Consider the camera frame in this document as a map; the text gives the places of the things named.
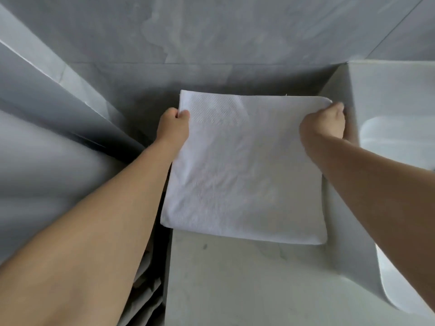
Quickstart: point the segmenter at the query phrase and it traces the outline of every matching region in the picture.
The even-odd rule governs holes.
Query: floor
[[[153,137],[180,89],[315,94],[348,60],[435,59],[435,0],[0,0]]]

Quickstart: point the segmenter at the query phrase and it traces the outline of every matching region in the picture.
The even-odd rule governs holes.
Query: person's right hand
[[[164,142],[178,153],[189,137],[189,119],[188,110],[178,112],[173,107],[167,109],[160,117],[156,142]]]
[[[343,138],[346,123],[344,108],[343,103],[333,103],[326,109],[305,116],[299,126],[299,134],[302,145],[307,151],[315,146],[319,138]]]

